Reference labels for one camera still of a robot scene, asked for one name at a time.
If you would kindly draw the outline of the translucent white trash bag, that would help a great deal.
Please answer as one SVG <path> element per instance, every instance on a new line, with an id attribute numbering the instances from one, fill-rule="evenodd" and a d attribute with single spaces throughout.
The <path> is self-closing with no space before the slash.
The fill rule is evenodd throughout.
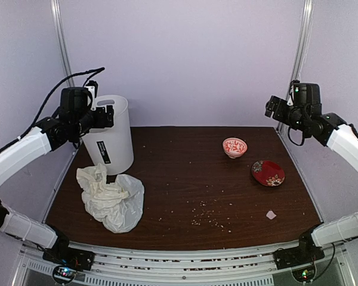
<path id="1" fill-rule="evenodd" d="M 76 170 L 85 211 L 112 233 L 130 232 L 143 215 L 144 185 L 130 175 L 119 174 L 107 182 L 107 168 L 98 164 Z"/>

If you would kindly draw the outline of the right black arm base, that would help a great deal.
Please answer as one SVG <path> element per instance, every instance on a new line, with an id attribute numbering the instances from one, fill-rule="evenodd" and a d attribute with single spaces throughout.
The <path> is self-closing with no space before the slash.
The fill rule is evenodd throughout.
<path id="1" fill-rule="evenodd" d="M 273 253 L 273 256 L 275 264 L 280 270 L 315 262 L 323 259 L 325 254 L 321 247 L 314 244 L 311 236 L 302 235 L 299 237 L 296 247 L 279 248 Z"/>

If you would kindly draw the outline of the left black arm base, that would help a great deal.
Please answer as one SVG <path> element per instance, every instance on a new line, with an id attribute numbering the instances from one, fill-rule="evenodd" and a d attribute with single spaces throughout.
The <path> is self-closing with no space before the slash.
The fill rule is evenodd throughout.
<path id="1" fill-rule="evenodd" d="M 90 271 L 95 254 L 92 251 L 72 248 L 69 246 L 69 240 L 58 238 L 51 248 L 43 249 L 42 258 L 77 271 Z"/>

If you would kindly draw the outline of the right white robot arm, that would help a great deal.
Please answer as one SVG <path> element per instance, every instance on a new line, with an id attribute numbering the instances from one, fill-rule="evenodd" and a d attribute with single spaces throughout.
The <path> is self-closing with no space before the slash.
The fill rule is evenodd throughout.
<path id="1" fill-rule="evenodd" d="M 266 103 L 265 115 L 283 123 L 289 130 L 301 131 L 303 140 L 315 138 L 358 173 L 358 132 L 339 115 L 322 112 L 319 85 L 295 80 L 290 83 L 288 93 L 287 100 L 271 96 Z M 356 238 L 358 211 L 312 227 L 302 234 L 302 244 L 295 248 L 294 258 L 306 263 L 317 253 L 317 247 Z"/>

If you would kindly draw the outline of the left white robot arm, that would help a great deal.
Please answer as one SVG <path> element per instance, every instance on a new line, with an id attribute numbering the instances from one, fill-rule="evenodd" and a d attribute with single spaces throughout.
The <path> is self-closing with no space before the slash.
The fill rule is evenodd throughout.
<path id="1" fill-rule="evenodd" d="M 67 142 L 79 142 L 91 129 L 112 127 L 114 108 L 97 107 L 95 92 L 95 86 L 62 89 L 58 114 L 37 121 L 24 136 L 0 151 L 0 186 L 37 158 Z M 61 242 L 55 229 L 5 206 L 1 200 L 0 232 L 50 249 L 52 257 L 62 265 L 74 258 L 73 250 Z"/>

